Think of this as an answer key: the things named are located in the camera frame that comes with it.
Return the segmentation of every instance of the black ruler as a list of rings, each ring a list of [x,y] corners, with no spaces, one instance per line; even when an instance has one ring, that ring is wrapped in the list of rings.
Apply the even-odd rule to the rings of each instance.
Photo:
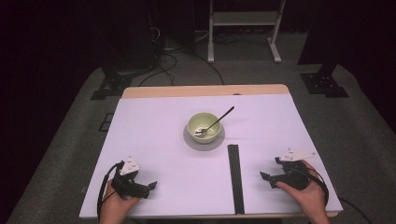
[[[245,214],[238,145],[228,145],[228,157],[230,160],[231,180],[233,184],[233,207],[236,214]]]

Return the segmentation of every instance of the metal spoon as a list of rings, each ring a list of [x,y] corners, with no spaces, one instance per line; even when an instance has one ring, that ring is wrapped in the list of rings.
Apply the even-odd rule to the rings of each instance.
[[[225,114],[223,116],[221,116],[221,118],[219,118],[218,120],[216,120],[212,125],[210,125],[208,128],[206,129],[200,129],[195,131],[195,136],[197,137],[205,137],[207,130],[209,130],[211,127],[213,127],[213,125],[217,124],[221,119],[223,119],[226,115],[228,115],[231,111],[233,111],[234,107],[231,107],[227,112],[225,112]]]

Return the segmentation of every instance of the gray carpet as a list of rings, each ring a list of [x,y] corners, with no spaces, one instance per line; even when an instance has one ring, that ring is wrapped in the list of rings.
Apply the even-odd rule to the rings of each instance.
[[[356,79],[338,66],[333,73],[348,98],[310,95],[300,78],[318,65],[297,65],[306,34],[281,33],[276,44],[283,62],[274,63],[264,35],[244,35],[231,45],[215,45],[215,66],[225,84],[282,83],[289,87],[306,129],[322,158],[338,196],[356,204],[374,223],[396,223],[396,136],[361,91]],[[206,44],[197,52],[206,57]],[[201,59],[184,53],[169,71],[175,85],[220,85],[219,75]],[[173,59],[166,57],[163,67]],[[150,74],[136,77],[137,86]],[[97,223],[78,217],[94,166],[106,139],[98,132],[106,113],[114,112],[120,97],[91,101],[104,74],[92,71],[8,223]],[[168,86],[164,73],[143,86]],[[366,223],[349,205],[332,223]],[[284,224],[307,223],[285,218]]]

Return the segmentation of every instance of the ceramic bowl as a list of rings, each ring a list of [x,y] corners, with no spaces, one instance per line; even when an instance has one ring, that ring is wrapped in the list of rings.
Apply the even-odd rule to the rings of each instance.
[[[215,140],[221,130],[220,122],[216,123],[209,130],[207,130],[206,135],[203,137],[197,137],[194,134],[197,130],[208,128],[217,119],[218,117],[216,117],[215,115],[206,112],[195,114],[194,116],[192,116],[187,125],[187,129],[189,130],[189,134],[192,139],[201,144],[208,144]]]

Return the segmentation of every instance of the person's left hand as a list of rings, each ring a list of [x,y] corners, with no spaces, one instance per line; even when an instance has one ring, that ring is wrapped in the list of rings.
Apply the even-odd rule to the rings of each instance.
[[[106,224],[120,224],[128,214],[128,211],[140,201],[140,198],[123,199],[113,187],[111,187],[111,181],[107,181],[107,188],[102,204],[100,213],[100,223]]]

